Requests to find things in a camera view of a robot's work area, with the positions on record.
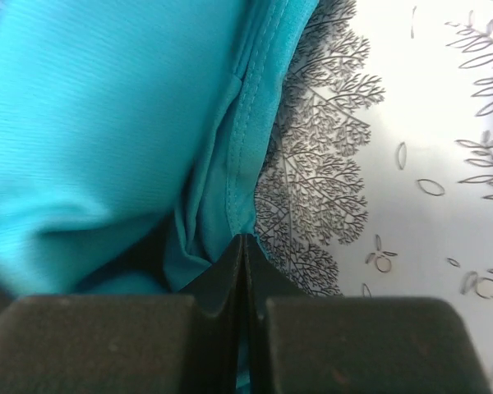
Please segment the teal t shirt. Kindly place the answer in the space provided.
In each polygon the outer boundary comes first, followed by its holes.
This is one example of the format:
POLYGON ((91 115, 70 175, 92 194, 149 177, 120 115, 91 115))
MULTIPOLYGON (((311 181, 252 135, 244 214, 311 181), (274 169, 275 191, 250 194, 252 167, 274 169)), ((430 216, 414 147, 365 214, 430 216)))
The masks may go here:
MULTIPOLYGON (((283 81, 315 1, 8 1, 0 289, 170 295, 253 236, 283 81)), ((253 393, 240 279, 236 388, 253 393)))

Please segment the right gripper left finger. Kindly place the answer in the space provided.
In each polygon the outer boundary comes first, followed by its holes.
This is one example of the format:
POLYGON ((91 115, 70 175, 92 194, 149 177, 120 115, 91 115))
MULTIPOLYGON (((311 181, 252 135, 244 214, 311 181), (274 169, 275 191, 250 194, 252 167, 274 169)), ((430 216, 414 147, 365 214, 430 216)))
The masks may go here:
POLYGON ((0 314, 0 393, 232 393, 242 236, 170 295, 35 295, 0 314))

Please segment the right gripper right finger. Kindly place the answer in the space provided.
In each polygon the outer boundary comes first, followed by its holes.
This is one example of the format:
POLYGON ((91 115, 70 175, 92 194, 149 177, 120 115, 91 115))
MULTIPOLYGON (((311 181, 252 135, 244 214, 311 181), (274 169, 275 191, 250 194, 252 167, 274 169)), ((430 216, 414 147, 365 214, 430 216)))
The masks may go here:
POLYGON ((427 297, 313 297, 244 236, 254 393, 488 393, 465 324, 427 297))

